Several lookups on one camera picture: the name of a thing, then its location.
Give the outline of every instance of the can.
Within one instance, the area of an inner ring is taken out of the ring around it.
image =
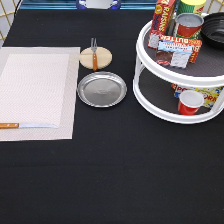
[[[195,13],[201,15],[206,0],[181,0],[178,6],[177,15],[181,13]]]
[[[182,13],[175,19],[173,36],[187,39],[198,39],[204,19],[194,13]]]

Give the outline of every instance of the metal plate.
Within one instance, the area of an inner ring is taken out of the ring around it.
[[[90,106],[110,107],[124,98],[127,87],[113,73],[95,72],[80,81],[77,91],[80,99]]]

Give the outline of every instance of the utensil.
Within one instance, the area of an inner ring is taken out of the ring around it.
[[[93,71],[97,71],[97,56],[96,56],[96,50],[97,50],[97,44],[96,44],[96,38],[91,38],[91,50],[93,51]]]
[[[77,91],[84,103],[105,108],[119,103],[127,87],[124,80],[113,73],[95,72],[80,81]]]
[[[32,123],[0,123],[0,129],[11,129],[11,128],[57,128],[53,124],[32,124]]]

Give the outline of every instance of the packaged food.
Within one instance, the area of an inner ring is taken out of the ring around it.
[[[158,64],[186,68],[193,53],[193,46],[184,41],[181,43],[178,39],[175,37],[173,37],[173,40],[171,38],[170,40],[160,38],[156,51],[156,62]]]
[[[175,43],[184,43],[188,45],[193,46],[193,53],[191,54],[189,62],[195,63],[195,60],[198,56],[198,52],[201,49],[201,40],[196,39],[186,39],[186,38],[179,38],[179,37],[171,37],[171,36],[165,36],[161,35],[160,40],[167,40],[167,41],[173,41]]]
[[[206,0],[180,0],[177,15],[181,13],[195,13],[201,15]]]
[[[149,34],[148,47],[156,49],[159,36],[166,34],[175,11],[175,0],[158,0]]]
[[[214,103],[216,102],[218,96],[223,90],[222,87],[215,87],[215,88],[194,88],[194,87],[185,87],[177,85],[174,96],[179,98],[180,93],[185,90],[194,90],[203,94],[204,97],[204,107],[212,108]]]
[[[198,39],[204,19],[194,13],[183,13],[176,17],[174,37]]]

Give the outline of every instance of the chair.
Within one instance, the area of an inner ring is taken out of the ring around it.
[[[77,0],[76,3],[78,9],[118,9],[120,7],[120,0]]]

